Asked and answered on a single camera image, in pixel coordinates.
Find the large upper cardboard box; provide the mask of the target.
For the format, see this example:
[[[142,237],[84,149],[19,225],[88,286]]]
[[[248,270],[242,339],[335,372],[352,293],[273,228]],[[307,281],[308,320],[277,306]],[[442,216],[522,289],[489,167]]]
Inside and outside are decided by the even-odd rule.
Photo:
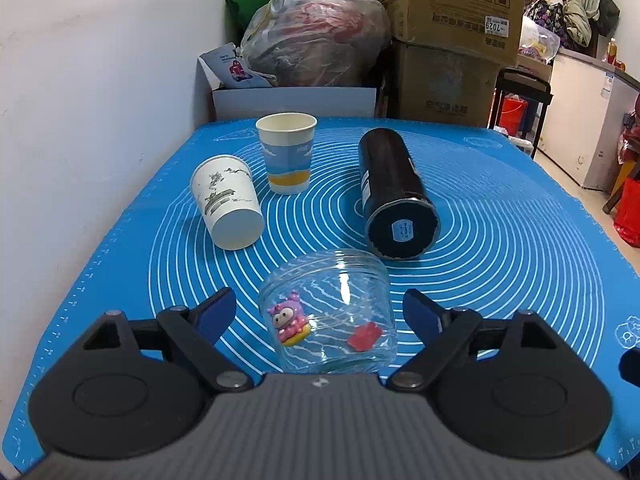
[[[396,39],[512,65],[524,0],[388,0]]]

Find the pink cartoon toy figure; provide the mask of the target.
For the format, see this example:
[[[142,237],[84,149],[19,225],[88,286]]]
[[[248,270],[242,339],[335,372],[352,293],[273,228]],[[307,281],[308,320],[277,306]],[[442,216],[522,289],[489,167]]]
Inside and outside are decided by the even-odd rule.
[[[285,347],[295,346],[311,333],[309,318],[306,317],[299,293],[292,290],[285,300],[267,310],[277,340]]]

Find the clear glass jar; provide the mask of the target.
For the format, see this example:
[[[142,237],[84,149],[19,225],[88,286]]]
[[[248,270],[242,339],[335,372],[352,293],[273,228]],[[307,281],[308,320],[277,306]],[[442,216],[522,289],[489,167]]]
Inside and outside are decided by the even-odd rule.
[[[295,346],[277,340],[269,308],[299,293],[311,333]],[[358,249],[313,252],[294,258],[268,275],[259,292],[259,310],[280,367],[287,373],[379,372],[396,359],[398,337],[390,301],[390,278],[382,261]],[[352,350],[354,329],[375,322],[383,330],[367,352]]]

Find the blue silicone baking mat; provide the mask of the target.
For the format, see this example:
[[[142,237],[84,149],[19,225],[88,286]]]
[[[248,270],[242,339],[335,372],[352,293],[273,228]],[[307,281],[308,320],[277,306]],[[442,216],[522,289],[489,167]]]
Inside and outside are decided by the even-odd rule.
[[[228,286],[238,298],[218,349],[247,373],[280,370],[258,308],[262,281],[280,264],[336,248],[365,248],[358,143],[373,119],[323,119],[306,192],[270,191],[252,120],[196,130],[165,162],[99,244],[52,316],[2,441],[25,469],[41,457],[27,403],[36,382],[104,311],[150,318],[192,307]],[[446,308],[507,318],[532,309],[600,377],[614,413],[599,453],[622,468],[639,451],[639,391],[618,371],[639,341],[639,279],[601,227],[536,162],[483,129],[394,122],[440,219],[420,257],[388,266],[394,304],[410,288]],[[216,248],[190,191],[195,168],[218,154],[250,166],[266,227],[239,252]]]

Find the white chest freezer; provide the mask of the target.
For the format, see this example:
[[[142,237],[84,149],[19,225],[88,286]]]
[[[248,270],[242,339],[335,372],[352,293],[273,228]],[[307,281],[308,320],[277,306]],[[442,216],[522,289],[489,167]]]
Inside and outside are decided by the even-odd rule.
[[[587,190],[611,191],[617,143],[634,109],[639,81],[608,63],[561,49],[553,60],[552,101],[538,150]]]

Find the small red toy piece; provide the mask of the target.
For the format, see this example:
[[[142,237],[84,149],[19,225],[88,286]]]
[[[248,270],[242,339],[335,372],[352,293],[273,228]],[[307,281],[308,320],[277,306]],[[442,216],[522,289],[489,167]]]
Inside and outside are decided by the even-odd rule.
[[[383,330],[375,322],[359,325],[354,329],[352,336],[347,339],[347,344],[352,350],[357,352],[367,352],[371,350],[378,338],[383,335]]]

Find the lower cardboard box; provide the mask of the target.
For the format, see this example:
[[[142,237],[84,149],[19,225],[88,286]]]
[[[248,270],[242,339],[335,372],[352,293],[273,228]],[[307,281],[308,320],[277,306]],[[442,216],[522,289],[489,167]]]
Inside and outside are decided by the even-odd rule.
[[[484,128],[500,66],[451,51],[395,44],[390,116]]]

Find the white printed paper cup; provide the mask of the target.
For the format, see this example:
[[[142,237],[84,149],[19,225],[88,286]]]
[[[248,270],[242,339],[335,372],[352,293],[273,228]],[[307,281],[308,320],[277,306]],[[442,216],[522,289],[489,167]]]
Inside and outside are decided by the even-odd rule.
[[[217,155],[194,170],[190,188],[215,246],[253,245],[265,227],[250,167],[233,155]]]

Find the red bag on floor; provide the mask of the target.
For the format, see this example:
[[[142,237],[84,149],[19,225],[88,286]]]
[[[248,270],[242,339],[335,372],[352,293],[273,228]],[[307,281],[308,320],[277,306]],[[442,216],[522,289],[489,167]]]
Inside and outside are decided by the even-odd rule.
[[[614,228],[628,245],[640,247],[640,182],[627,178],[617,205]]]

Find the clear bag with red contents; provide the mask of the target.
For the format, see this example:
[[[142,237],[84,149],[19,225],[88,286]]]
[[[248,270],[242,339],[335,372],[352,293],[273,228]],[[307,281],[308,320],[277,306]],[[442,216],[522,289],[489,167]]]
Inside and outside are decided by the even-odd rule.
[[[389,41],[376,0],[270,0],[250,20],[240,55],[278,87],[363,87]]]

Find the black cylindrical thermos bottle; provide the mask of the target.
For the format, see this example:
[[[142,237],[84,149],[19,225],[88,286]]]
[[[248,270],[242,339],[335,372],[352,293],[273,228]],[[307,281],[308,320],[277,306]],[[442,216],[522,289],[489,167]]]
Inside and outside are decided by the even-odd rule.
[[[434,243],[440,227],[401,135],[374,128],[358,143],[364,238],[387,259],[411,259]]]

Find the purple patterned bag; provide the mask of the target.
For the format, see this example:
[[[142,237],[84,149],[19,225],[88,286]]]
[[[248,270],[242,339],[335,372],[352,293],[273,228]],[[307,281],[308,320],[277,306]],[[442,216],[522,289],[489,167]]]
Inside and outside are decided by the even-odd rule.
[[[560,38],[562,48],[571,49],[574,42],[566,29],[563,3],[547,0],[525,0],[524,15],[537,25],[554,32]]]

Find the red plastic bucket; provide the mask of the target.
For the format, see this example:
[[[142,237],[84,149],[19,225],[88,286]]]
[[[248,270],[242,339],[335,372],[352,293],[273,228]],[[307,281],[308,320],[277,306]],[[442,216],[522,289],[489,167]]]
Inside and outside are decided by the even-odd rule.
[[[505,128],[509,136],[515,136],[526,113],[528,103],[516,96],[507,96],[502,103],[498,125]]]

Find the white flat box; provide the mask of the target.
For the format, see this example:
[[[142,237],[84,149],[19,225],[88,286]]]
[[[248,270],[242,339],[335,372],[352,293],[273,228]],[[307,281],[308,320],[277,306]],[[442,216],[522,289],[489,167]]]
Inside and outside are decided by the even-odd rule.
[[[375,88],[278,87],[217,89],[212,92],[217,120],[259,118],[277,113],[316,117],[374,117]]]

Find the blue yellow paper cup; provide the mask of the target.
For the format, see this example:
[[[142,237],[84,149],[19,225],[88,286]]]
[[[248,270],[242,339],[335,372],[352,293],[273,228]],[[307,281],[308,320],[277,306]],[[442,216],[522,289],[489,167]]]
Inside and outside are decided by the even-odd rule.
[[[292,195],[308,188],[316,125],[305,113],[271,114],[256,122],[272,192]]]

